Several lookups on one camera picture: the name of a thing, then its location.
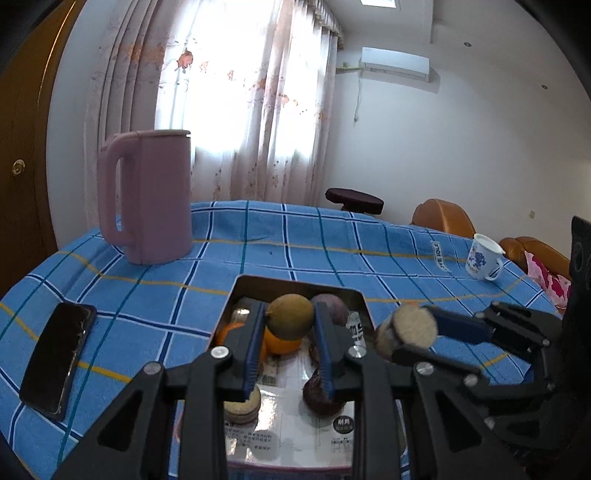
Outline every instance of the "stool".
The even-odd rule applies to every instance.
[[[368,193],[350,189],[328,189],[324,194],[332,203],[342,203],[341,210],[355,213],[379,215],[384,208],[384,201]]]

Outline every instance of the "orange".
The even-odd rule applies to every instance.
[[[268,328],[265,328],[264,343],[267,345],[267,351],[272,355],[285,355],[298,350],[301,340],[281,340],[273,335]]]
[[[228,332],[230,330],[234,330],[235,328],[240,328],[244,326],[243,323],[229,323],[228,325],[226,325],[224,328],[222,328],[218,334],[215,336],[214,338],[214,342],[213,344],[215,346],[219,346],[219,345],[223,345],[224,341],[226,340],[226,337],[228,336]],[[261,343],[261,354],[259,357],[259,366],[265,361],[267,360],[267,345],[265,344],[265,339],[263,339],[262,343]]]
[[[234,328],[240,328],[243,325],[243,323],[229,323],[216,334],[216,336],[213,339],[213,345],[223,345],[223,343],[226,341],[226,337],[228,336],[228,332],[230,330],[234,330]]]

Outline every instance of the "floral mug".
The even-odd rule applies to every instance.
[[[503,271],[505,251],[494,240],[481,233],[474,234],[474,241],[466,260],[466,271],[477,280],[496,280]],[[494,277],[491,274],[498,268]]]

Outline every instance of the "smartphone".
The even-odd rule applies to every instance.
[[[22,378],[21,401],[55,420],[66,416],[74,370],[92,324],[92,305],[60,303],[35,345]]]

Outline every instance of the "brown leather sofa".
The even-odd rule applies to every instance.
[[[411,224],[467,238],[474,237],[476,233],[470,217],[462,207],[440,199],[428,199],[420,204],[414,211]],[[500,245],[505,250],[505,256],[525,273],[527,273],[525,251],[528,251],[538,257],[550,273],[562,275],[570,280],[570,260],[544,242],[530,236],[519,236],[504,238],[500,241]]]

